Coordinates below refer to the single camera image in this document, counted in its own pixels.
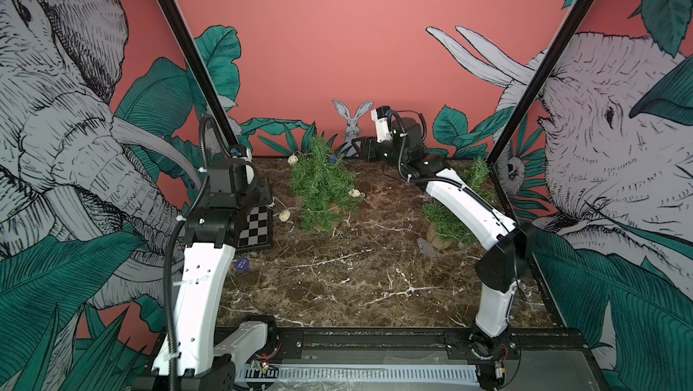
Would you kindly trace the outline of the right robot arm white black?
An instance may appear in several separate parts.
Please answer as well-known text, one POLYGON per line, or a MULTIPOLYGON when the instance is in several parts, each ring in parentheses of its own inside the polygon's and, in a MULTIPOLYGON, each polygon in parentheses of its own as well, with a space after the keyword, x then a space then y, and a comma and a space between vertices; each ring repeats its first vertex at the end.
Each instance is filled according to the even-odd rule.
POLYGON ((480 306, 468 337, 480 360, 509 353, 509 322, 519 279, 526 268, 526 234, 467 185, 449 163, 424 145, 425 119, 403 118, 388 106, 371 111, 374 136, 352 141, 360 159, 383 161, 406 183, 444 205, 476 238, 485 255, 475 264, 482 283, 480 306))

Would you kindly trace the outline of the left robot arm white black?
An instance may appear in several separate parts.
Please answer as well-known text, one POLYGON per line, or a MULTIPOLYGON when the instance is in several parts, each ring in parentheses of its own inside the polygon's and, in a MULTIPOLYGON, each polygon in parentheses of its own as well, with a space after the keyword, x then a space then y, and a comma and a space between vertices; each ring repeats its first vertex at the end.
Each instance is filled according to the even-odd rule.
POLYGON ((215 345, 224 282, 248 216, 273 195, 243 145, 202 165, 204 180, 187 214, 178 217, 164 253, 166 337, 135 390, 234 390, 236 373, 270 342, 271 320, 244 322, 215 345))

